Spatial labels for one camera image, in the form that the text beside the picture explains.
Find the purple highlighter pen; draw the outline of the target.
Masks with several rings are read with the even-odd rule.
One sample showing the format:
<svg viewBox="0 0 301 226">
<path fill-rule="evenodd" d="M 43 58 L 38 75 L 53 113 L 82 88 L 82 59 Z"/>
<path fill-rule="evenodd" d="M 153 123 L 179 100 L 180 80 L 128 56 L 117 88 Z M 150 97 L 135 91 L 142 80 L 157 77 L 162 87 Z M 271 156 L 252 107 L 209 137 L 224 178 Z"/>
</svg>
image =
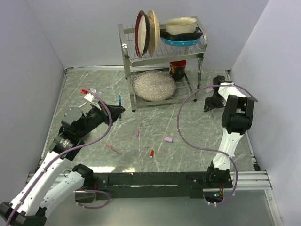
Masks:
<svg viewBox="0 0 301 226">
<path fill-rule="evenodd" d="M 206 89 L 206 92 L 209 93 L 209 92 L 212 92 L 213 91 L 213 88 L 208 88 Z"/>
</svg>

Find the blue pen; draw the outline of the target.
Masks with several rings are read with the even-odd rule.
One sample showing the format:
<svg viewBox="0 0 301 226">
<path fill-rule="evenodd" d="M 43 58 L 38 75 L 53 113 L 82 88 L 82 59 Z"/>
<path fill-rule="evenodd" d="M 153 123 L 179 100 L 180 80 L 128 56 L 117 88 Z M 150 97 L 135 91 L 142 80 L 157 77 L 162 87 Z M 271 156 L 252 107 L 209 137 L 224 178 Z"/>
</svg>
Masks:
<svg viewBox="0 0 301 226">
<path fill-rule="evenodd" d="M 119 93 L 119 107 L 122 107 L 122 98 L 120 93 Z M 122 121 L 122 114 L 119 116 L 119 121 Z"/>
</svg>

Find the purple highlighter cap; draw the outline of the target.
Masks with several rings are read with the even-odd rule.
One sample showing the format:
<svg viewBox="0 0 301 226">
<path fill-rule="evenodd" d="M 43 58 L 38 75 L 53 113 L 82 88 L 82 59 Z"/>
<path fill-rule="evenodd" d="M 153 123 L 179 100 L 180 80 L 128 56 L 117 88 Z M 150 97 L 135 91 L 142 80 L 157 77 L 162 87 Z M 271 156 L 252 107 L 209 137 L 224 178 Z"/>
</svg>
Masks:
<svg viewBox="0 0 301 226">
<path fill-rule="evenodd" d="M 171 137 L 164 137 L 164 141 L 172 143 L 173 139 Z"/>
</svg>

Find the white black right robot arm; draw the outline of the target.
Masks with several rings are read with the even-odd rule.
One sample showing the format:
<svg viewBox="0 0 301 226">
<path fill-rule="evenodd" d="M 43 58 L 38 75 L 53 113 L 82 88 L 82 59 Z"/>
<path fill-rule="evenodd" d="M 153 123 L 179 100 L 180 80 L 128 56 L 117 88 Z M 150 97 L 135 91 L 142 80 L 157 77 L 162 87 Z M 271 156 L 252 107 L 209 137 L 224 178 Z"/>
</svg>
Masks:
<svg viewBox="0 0 301 226">
<path fill-rule="evenodd" d="M 242 94 L 231 81 L 218 75 L 213 79 L 213 94 L 205 99 L 204 111 L 223 109 L 222 140 L 218 153 L 207 169 L 206 182 L 210 187 L 222 187 L 231 181 L 230 157 L 246 131 L 251 128 L 255 99 Z"/>
</svg>

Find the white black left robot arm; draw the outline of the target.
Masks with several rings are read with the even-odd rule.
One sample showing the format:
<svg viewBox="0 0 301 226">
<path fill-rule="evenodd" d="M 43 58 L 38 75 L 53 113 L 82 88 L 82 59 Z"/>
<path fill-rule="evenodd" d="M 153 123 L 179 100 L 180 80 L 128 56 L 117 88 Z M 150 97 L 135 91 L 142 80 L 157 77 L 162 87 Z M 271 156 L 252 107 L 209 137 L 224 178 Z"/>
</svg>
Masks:
<svg viewBox="0 0 301 226">
<path fill-rule="evenodd" d="M 72 107 L 65 113 L 61 128 L 53 140 L 50 150 L 34 176 L 11 202 L 0 205 L 0 215 L 8 226 L 43 226 L 50 213 L 69 194 L 77 189 L 88 189 L 93 185 L 93 171 L 82 164 L 55 187 L 59 174 L 73 161 L 85 143 L 83 138 L 102 123 L 111 126 L 125 111 L 117 105 L 91 105 L 84 113 Z"/>
</svg>

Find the red purple pen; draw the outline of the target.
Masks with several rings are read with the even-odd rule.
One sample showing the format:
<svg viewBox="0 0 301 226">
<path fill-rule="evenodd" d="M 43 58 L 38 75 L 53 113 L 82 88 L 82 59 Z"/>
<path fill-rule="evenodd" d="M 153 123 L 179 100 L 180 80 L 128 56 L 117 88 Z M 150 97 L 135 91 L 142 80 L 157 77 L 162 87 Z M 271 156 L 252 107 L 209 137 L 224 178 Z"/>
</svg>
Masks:
<svg viewBox="0 0 301 226">
<path fill-rule="evenodd" d="M 111 150 L 113 150 L 114 152 L 118 153 L 119 155 L 122 155 L 122 152 L 118 149 L 116 149 L 115 147 L 111 146 L 108 143 L 105 143 L 107 147 L 109 147 Z"/>
</svg>

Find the speckled glass plate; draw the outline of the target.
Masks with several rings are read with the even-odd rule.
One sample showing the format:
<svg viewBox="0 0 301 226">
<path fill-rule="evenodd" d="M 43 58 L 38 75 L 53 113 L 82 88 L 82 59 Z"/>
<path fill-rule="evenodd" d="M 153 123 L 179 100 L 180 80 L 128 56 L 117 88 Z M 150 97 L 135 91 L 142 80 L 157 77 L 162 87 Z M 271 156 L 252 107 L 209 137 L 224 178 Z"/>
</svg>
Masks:
<svg viewBox="0 0 301 226">
<path fill-rule="evenodd" d="M 133 90 L 138 97 L 146 101 L 161 101 L 173 96 L 176 83 L 163 71 L 144 71 L 133 79 Z"/>
</svg>

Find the red black cup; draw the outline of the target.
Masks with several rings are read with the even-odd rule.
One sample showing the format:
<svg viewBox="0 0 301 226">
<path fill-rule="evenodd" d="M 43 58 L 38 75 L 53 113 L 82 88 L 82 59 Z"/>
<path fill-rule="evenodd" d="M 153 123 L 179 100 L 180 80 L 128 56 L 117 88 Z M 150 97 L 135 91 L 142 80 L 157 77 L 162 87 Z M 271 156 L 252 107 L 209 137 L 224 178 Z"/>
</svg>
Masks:
<svg viewBox="0 0 301 226">
<path fill-rule="evenodd" d="M 185 76 L 186 60 L 170 62 L 169 73 L 175 80 L 181 80 Z"/>
</svg>

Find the metal two-tier dish rack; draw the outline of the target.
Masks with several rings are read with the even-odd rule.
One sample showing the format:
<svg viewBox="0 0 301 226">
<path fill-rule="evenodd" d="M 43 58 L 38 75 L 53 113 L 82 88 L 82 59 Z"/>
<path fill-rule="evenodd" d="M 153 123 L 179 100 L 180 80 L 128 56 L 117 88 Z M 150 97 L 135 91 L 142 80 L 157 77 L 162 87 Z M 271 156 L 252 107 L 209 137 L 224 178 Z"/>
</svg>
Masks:
<svg viewBox="0 0 301 226">
<path fill-rule="evenodd" d="M 135 112 L 137 109 L 149 106 L 178 104 L 184 101 L 177 91 L 166 100 L 147 101 L 138 97 L 133 90 L 133 79 L 143 71 L 161 70 L 168 72 L 169 67 L 159 67 L 159 65 L 170 63 L 172 61 L 198 59 L 197 65 L 197 88 L 200 88 L 202 77 L 202 63 L 204 54 L 208 44 L 208 34 L 197 16 L 196 27 L 202 33 L 201 40 L 192 46 L 176 47 L 168 46 L 163 41 L 160 41 L 159 47 L 153 56 L 146 53 L 139 58 L 135 53 L 135 27 L 124 28 L 123 25 L 118 25 L 119 39 L 121 44 L 125 79 L 127 79 L 131 110 Z"/>
</svg>

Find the blue dotted dish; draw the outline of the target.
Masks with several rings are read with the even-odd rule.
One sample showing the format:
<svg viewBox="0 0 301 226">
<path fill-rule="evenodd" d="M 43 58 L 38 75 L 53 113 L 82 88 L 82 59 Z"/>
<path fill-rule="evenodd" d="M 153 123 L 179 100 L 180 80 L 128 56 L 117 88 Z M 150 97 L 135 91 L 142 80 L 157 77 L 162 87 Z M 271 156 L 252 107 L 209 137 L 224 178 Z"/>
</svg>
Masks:
<svg viewBox="0 0 301 226">
<path fill-rule="evenodd" d="M 195 40 L 177 41 L 177 40 L 169 40 L 161 37 L 161 40 L 169 46 L 189 47 L 197 44 L 200 41 L 200 38 Z"/>
</svg>

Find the black square dish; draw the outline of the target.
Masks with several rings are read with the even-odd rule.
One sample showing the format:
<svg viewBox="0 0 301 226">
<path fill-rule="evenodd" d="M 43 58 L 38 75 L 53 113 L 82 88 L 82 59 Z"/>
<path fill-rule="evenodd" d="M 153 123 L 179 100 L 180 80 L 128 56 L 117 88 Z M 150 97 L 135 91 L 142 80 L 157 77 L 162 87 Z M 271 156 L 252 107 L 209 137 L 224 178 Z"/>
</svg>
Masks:
<svg viewBox="0 0 301 226">
<path fill-rule="evenodd" d="M 173 41 L 191 41 L 199 39 L 203 33 L 200 31 L 199 28 L 195 29 L 194 33 L 181 33 L 178 35 L 171 35 L 166 31 L 166 29 L 160 29 L 160 37 L 167 39 L 167 40 L 173 40 Z"/>
</svg>

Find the black base bar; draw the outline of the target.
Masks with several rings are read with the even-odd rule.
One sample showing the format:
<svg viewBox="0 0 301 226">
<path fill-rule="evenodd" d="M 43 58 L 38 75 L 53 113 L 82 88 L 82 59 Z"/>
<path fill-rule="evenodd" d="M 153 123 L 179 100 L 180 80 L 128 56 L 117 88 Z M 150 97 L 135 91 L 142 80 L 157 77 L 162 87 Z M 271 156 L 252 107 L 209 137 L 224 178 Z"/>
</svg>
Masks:
<svg viewBox="0 0 301 226">
<path fill-rule="evenodd" d="M 95 173 L 97 189 L 111 198 L 190 197 L 202 199 L 204 189 L 232 188 L 228 175 L 215 179 L 207 172 Z"/>
</svg>

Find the cream ceramic bowl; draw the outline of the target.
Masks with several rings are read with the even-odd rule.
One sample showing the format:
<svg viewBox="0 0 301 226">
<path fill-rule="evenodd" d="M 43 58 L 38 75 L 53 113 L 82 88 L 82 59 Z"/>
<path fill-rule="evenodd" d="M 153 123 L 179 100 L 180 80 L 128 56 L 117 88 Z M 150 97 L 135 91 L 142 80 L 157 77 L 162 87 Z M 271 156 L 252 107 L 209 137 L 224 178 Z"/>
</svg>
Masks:
<svg viewBox="0 0 301 226">
<path fill-rule="evenodd" d="M 194 33 L 197 20 L 192 17 L 180 17 L 165 21 L 165 29 L 170 35 Z"/>
</svg>

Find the red rimmed black plate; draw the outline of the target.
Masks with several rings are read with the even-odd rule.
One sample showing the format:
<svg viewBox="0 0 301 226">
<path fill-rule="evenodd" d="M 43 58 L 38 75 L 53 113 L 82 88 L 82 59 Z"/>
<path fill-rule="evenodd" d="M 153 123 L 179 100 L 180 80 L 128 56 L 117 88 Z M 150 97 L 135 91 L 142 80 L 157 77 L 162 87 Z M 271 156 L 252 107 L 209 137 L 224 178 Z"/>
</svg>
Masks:
<svg viewBox="0 0 301 226">
<path fill-rule="evenodd" d="M 150 22 L 143 10 L 140 10 L 135 24 L 135 51 L 141 58 L 148 50 L 150 42 Z"/>
</svg>

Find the aluminium frame rail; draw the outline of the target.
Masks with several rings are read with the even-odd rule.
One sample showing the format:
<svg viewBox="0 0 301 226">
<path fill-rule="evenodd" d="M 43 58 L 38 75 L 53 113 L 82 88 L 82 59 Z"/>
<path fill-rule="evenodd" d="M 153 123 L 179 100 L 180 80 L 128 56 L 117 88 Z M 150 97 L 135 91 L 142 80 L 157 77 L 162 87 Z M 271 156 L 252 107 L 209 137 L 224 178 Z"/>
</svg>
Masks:
<svg viewBox="0 0 301 226">
<path fill-rule="evenodd" d="M 237 190 L 271 190 L 272 185 L 266 171 L 239 171 Z"/>
</svg>

